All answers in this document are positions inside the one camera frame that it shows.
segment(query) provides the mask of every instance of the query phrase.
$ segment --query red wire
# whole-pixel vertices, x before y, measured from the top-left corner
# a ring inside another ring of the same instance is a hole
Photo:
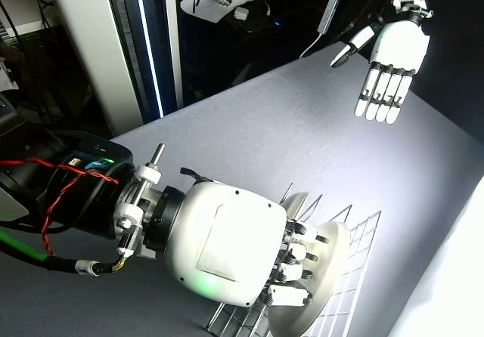
[[[62,190],[60,190],[59,196],[55,199],[55,201],[45,210],[45,218],[44,218],[44,223],[42,224],[42,241],[44,242],[44,248],[45,250],[52,255],[52,248],[49,246],[48,243],[48,236],[47,236],[47,227],[50,224],[50,216],[52,211],[54,211],[54,207],[59,203],[61,200],[62,195],[69,190],[76,182],[84,175],[91,175],[94,177],[99,177],[104,179],[105,181],[108,182],[113,182],[114,184],[118,184],[118,180],[108,177],[106,175],[103,175],[102,173],[96,172],[94,169],[89,169],[87,171],[83,171],[82,169],[78,169],[75,167],[72,167],[70,165],[55,165],[54,163],[47,162],[43,159],[40,158],[27,158],[24,160],[0,160],[0,165],[22,165],[26,162],[36,162],[39,163],[45,167],[49,168],[57,168],[57,169],[65,169],[67,171],[75,172],[77,174],[77,177],[75,177],[71,182],[69,182],[67,185],[62,187]]]

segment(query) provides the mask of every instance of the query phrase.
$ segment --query white cable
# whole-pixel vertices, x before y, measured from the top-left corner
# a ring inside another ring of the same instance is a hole
[[[299,56],[299,58],[303,57],[303,56],[304,56],[304,54],[305,54],[306,52],[308,52],[308,51],[309,51],[309,49],[310,49],[310,48],[312,48],[312,47],[315,45],[315,43],[316,43],[316,42],[318,42],[318,41],[319,41],[319,39],[321,38],[321,36],[323,36],[323,34],[322,34],[322,33],[320,33],[320,34],[318,35],[318,37],[316,38],[316,40],[315,40],[315,41],[314,41],[314,42],[313,42],[313,43],[312,43],[310,46],[308,46],[308,48],[307,48],[306,50],[304,50],[304,51],[302,52],[302,54]]]

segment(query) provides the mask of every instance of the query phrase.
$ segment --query gray tabletop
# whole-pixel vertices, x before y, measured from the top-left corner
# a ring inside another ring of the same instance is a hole
[[[279,200],[323,193],[318,224],[353,204],[382,210],[351,337],[384,337],[478,180],[484,149],[413,94],[394,125],[353,109],[368,64],[354,56],[330,70],[340,45],[203,100],[117,142],[136,162],[166,143],[158,188],[187,190],[185,166]],[[20,235],[40,248],[39,237]],[[70,231],[51,238],[60,255],[110,260],[114,243]],[[172,281],[158,261],[132,259],[115,276],[49,273],[0,255],[0,330],[11,336],[207,335],[216,303]]]

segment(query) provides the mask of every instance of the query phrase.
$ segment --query round plate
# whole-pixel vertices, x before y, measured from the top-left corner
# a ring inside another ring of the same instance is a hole
[[[313,276],[310,280],[299,281],[312,293],[312,303],[304,307],[269,307],[269,327],[274,337],[301,336],[321,314],[343,273],[349,254],[348,227],[340,222],[327,222],[318,230],[330,243],[305,243],[308,252],[318,256],[318,261],[305,259],[302,262],[304,269],[312,271]]]

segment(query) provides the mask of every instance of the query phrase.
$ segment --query metal bolt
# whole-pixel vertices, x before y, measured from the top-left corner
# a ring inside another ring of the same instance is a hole
[[[128,218],[121,218],[116,222],[116,226],[121,227],[123,230],[129,229],[131,225],[132,222]]]

